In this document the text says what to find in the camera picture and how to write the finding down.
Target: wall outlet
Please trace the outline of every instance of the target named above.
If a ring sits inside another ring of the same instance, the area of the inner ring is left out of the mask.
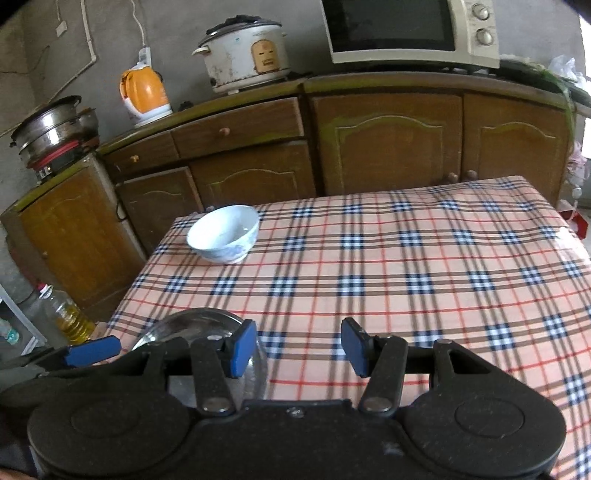
[[[64,32],[68,29],[68,25],[65,20],[62,20],[61,23],[56,28],[56,33],[58,37],[61,37]]]
[[[139,62],[145,63],[147,66],[152,66],[152,52],[150,47],[144,47],[139,51]]]

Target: power plug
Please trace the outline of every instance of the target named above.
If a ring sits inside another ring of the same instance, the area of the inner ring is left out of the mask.
[[[144,47],[139,51],[139,62],[145,63],[147,66],[152,66],[152,52],[150,47]]]

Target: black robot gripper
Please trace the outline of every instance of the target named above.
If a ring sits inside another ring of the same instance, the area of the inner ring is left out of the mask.
[[[55,387],[48,377],[17,385],[38,401],[28,441],[47,478],[550,478],[566,436],[560,410],[457,343],[409,346],[347,318],[343,349],[369,377],[358,408],[350,400],[240,406],[226,379],[252,353],[248,325],[227,342],[175,338],[109,365],[52,372],[62,380]],[[400,407],[405,374],[429,374],[430,389]],[[167,392],[179,375],[193,379],[193,407]]]

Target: rice cooker lid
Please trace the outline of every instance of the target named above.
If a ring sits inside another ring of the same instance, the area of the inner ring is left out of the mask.
[[[227,18],[224,23],[216,25],[205,32],[205,37],[199,42],[199,47],[214,38],[219,38],[231,32],[244,30],[251,27],[261,27],[263,25],[278,25],[281,24],[275,20],[266,20],[261,17],[252,17],[250,15],[237,15],[232,18]]]

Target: cabinet knob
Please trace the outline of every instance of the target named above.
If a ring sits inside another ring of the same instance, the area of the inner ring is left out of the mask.
[[[460,180],[460,177],[457,176],[457,173],[451,172],[447,174],[446,180],[448,183],[457,183]]]
[[[478,180],[478,173],[475,170],[468,170],[465,177],[468,181],[475,181]]]

